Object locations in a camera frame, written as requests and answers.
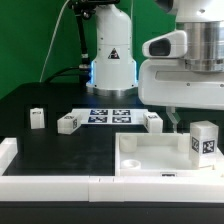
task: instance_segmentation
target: warning label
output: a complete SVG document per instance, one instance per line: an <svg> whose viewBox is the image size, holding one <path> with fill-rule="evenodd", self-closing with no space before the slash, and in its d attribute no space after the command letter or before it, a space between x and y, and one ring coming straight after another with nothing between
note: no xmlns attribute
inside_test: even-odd
<svg viewBox="0 0 224 224"><path fill-rule="evenodd" d="M120 59L120 57L119 57L115 48L112 50L112 52L110 53L108 58L109 59Z"/></svg>

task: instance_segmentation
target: white block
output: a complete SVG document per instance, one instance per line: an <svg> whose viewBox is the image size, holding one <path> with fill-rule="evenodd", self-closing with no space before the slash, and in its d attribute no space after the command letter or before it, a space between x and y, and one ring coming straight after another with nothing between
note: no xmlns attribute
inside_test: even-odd
<svg viewBox="0 0 224 224"><path fill-rule="evenodd" d="M31 129L45 128L43 108L34 108L30 110Z"/></svg>
<svg viewBox="0 0 224 224"><path fill-rule="evenodd" d="M0 144L0 176L6 171L17 152L17 142L15 138L6 138Z"/></svg>
<svg viewBox="0 0 224 224"><path fill-rule="evenodd" d="M89 201L123 202L124 201L123 177L90 177Z"/></svg>
<svg viewBox="0 0 224 224"><path fill-rule="evenodd" d="M189 158L197 167L216 163L219 127L209 121L191 123Z"/></svg>
<svg viewBox="0 0 224 224"><path fill-rule="evenodd" d="M59 134L72 134L81 126L81 115L75 113L68 113L58 120Z"/></svg>
<svg viewBox="0 0 224 224"><path fill-rule="evenodd" d="M143 114L144 126L149 133L162 133L163 120L157 113L146 112Z"/></svg>

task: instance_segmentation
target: white box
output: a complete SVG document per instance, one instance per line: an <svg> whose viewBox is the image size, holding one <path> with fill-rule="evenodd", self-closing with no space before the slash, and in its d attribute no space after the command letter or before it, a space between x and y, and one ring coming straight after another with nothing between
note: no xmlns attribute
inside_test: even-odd
<svg viewBox="0 0 224 224"><path fill-rule="evenodd" d="M163 120L157 113L146 112L143 114L144 126L149 133L162 133Z"/></svg>
<svg viewBox="0 0 224 224"><path fill-rule="evenodd" d="M34 108L30 110L31 129L45 128L43 108Z"/></svg>
<svg viewBox="0 0 224 224"><path fill-rule="evenodd" d="M72 134L81 126L81 115L68 113L58 120L59 134Z"/></svg>
<svg viewBox="0 0 224 224"><path fill-rule="evenodd" d="M191 123L189 158L198 168L215 165L218 131L209 121Z"/></svg>

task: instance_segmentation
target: cable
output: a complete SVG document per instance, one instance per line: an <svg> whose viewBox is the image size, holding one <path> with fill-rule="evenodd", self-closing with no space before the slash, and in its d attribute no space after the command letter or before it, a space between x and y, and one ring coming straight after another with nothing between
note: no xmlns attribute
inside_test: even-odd
<svg viewBox="0 0 224 224"><path fill-rule="evenodd" d="M47 66L47 62L48 62L48 59L49 59L50 54L51 54L51 50L52 50L52 47L53 47L53 44L54 44L54 40L55 40L57 31L58 31L59 24L60 24L60 22L61 22L61 17L62 17L62 15L63 15L64 10L65 10L65 8L66 8L66 6L67 6L67 4L68 4L69 1L70 1L70 0L67 0L67 1L64 3L64 5L63 5L62 8L61 8L61 12L60 12L60 14L59 14L59 16L58 16L58 20L57 20L57 23L56 23L55 28L54 28L54 33L53 33L53 36L52 36L52 39L51 39L51 43L50 43L50 47L49 47L49 50L48 50L48 53L47 53L47 57L46 57L46 59L45 59L44 66L43 66L43 69L42 69L42 72L41 72L40 82L42 82L42 80L43 80L44 73L45 73L45 69L46 69L46 66Z"/></svg>
<svg viewBox="0 0 224 224"><path fill-rule="evenodd" d="M56 73L54 73L51 77L47 78L44 82L45 83L50 83L53 79L57 78L57 77L62 77L62 76L88 76L89 75L89 71L84 71L86 72L86 74L64 74L67 71L71 71L71 70L79 70L79 67L70 67L70 68L65 68L62 69Z"/></svg>

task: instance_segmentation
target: white panel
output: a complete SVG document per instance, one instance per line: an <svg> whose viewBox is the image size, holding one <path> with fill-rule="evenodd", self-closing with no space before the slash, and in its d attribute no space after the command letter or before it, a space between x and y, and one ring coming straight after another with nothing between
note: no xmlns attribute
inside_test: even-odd
<svg viewBox="0 0 224 224"><path fill-rule="evenodd" d="M1 177L0 201L88 201L89 177Z"/></svg>

